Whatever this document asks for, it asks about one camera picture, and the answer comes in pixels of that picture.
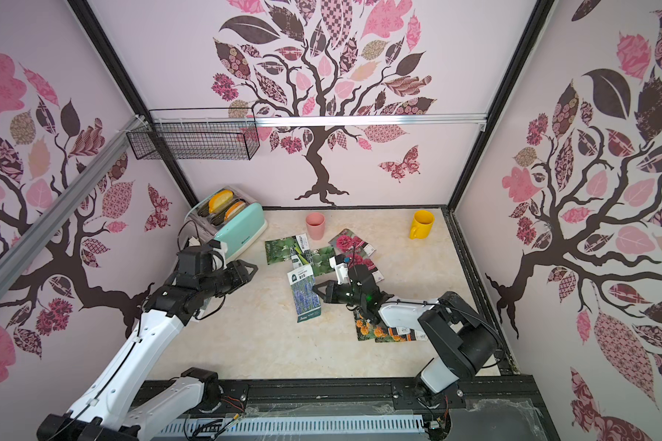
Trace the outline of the green gourd packet front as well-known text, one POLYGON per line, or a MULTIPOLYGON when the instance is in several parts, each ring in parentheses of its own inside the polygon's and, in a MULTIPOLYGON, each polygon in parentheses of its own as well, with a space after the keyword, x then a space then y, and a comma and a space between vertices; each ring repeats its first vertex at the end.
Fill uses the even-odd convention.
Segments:
POLYGON ((294 268, 310 265, 314 276, 324 276, 335 272, 334 264, 336 259, 336 250, 332 246, 323 247, 316 250, 306 250, 300 254, 292 256, 292 265, 294 268))

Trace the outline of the lavender seed packet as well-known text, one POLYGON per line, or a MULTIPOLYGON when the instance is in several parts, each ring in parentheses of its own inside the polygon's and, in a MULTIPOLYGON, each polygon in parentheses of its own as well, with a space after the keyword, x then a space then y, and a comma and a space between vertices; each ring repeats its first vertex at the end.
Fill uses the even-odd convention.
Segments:
POLYGON ((298 323, 321 315, 321 300, 314 293, 314 271, 311 265, 299 266, 287 274, 298 323))

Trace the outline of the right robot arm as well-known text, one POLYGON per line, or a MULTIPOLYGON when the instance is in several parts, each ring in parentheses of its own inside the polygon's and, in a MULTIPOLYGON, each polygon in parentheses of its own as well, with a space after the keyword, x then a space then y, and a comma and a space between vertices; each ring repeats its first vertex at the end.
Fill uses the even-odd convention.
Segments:
POLYGON ((313 292, 325 303, 359 312, 372 325, 423 333, 437 353, 417 375, 419 389, 428 396, 474 378, 499 349, 496 329, 453 291, 426 301, 402 299, 381 290, 369 268, 358 265, 343 279, 317 284, 313 292))

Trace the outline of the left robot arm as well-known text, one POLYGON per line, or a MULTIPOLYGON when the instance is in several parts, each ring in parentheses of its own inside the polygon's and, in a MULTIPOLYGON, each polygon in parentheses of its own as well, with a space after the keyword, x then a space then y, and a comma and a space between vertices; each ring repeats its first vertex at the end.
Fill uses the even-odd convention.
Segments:
POLYGON ((150 440, 186 411, 217 410, 223 396, 217 373, 194 367, 144 404, 134 399, 184 327, 208 318, 209 299, 224 299, 257 274, 256 265, 228 261, 225 253, 226 245, 215 240, 178 252, 173 273, 146 299, 126 343, 66 413, 43 420, 38 439, 150 440))

